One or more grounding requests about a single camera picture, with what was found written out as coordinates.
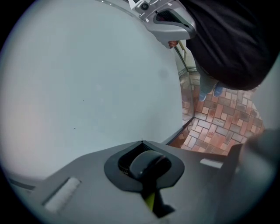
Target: floor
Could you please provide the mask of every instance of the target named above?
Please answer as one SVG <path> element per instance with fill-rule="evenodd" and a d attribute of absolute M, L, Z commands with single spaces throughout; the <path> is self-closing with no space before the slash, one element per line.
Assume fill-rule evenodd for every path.
<path fill-rule="evenodd" d="M 244 143 L 247 138 L 264 130 L 259 112 L 251 101 L 251 91 L 225 89 L 218 98 L 209 93 L 204 102 L 198 101 L 198 73 L 191 73 L 195 118 L 170 144 L 171 146 L 214 154 L 227 155 L 230 148 Z M 192 114 L 190 97 L 186 96 L 190 84 L 186 74 L 180 77 L 183 124 Z"/>

